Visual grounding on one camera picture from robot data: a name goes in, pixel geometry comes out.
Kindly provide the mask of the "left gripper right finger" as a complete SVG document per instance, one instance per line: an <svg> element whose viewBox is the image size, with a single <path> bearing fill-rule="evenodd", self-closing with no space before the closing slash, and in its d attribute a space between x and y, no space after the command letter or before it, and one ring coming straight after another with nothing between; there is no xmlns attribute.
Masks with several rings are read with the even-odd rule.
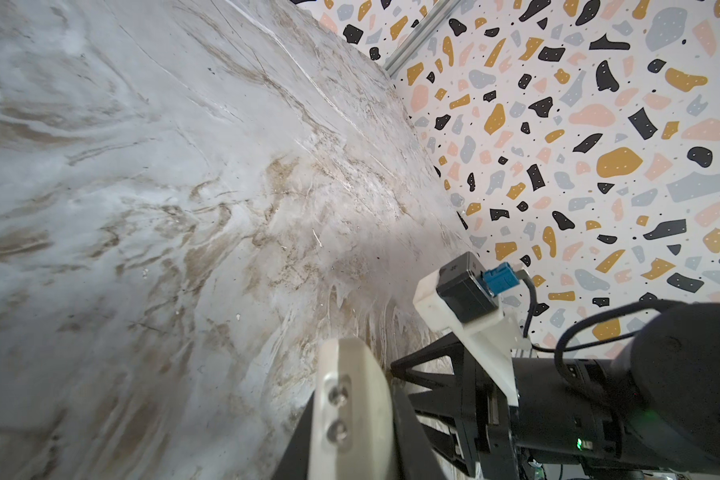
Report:
<svg viewBox="0 0 720 480"><path fill-rule="evenodd" d="M402 388L392 387L395 445L400 478L404 480L445 480L430 441Z"/></svg>

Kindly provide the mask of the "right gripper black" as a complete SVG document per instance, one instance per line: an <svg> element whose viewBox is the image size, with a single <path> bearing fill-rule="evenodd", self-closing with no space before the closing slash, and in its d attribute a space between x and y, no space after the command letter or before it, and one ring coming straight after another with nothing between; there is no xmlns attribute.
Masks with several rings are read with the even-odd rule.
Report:
<svg viewBox="0 0 720 480"><path fill-rule="evenodd" d="M519 477L506 396L455 334L394 361L391 374L430 389L408 399L417 416L444 427L423 425L432 449L455 470L470 478ZM455 385L458 395L439 389Z"/></svg>

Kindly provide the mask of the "white remote control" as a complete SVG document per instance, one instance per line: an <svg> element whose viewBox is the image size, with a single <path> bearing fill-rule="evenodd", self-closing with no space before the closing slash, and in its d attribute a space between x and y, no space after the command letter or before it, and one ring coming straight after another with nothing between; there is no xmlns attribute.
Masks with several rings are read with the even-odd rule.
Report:
<svg viewBox="0 0 720 480"><path fill-rule="evenodd" d="M358 338L318 351L309 479L397 479L393 403L385 374Z"/></svg>

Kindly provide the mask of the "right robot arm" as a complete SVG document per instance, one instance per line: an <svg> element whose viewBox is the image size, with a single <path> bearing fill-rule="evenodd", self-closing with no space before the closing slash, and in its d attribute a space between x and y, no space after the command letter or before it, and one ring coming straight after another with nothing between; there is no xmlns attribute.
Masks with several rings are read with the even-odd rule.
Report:
<svg viewBox="0 0 720 480"><path fill-rule="evenodd" d="M656 316L612 360L517 358L518 402L449 334L393 363L414 411L446 425L432 448L468 476L530 479L548 464L592 479L720 476L720 303L639 301L589 319Z"/></svg>

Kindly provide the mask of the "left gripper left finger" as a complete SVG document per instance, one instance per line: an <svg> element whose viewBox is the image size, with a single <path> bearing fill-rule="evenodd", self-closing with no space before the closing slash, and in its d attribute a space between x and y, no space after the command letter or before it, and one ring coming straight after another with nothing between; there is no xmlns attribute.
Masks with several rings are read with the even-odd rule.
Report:
<svg viewBox="0 0 720 480"><path fill-rule="evenodd" d="M307 480L314 395L311 395L273 476L273 480Z"/></svg>

